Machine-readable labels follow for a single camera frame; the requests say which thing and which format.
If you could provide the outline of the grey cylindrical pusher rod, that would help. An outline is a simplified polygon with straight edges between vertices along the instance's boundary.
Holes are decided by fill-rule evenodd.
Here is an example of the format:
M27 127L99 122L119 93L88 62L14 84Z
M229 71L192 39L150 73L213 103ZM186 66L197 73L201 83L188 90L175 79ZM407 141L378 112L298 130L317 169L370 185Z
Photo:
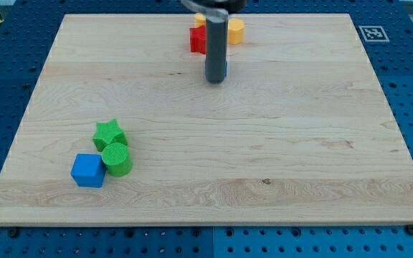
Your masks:
M212 84L224 81L227 61L227 21L215 16L206 17L205 77Z

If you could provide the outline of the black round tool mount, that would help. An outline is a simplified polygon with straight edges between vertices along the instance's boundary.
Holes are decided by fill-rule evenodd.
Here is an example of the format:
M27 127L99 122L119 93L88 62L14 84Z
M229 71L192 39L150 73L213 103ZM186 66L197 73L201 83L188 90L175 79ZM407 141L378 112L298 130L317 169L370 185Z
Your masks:
M200 6L225 9L230 14L240 12L247 4L247 0L194 0Z

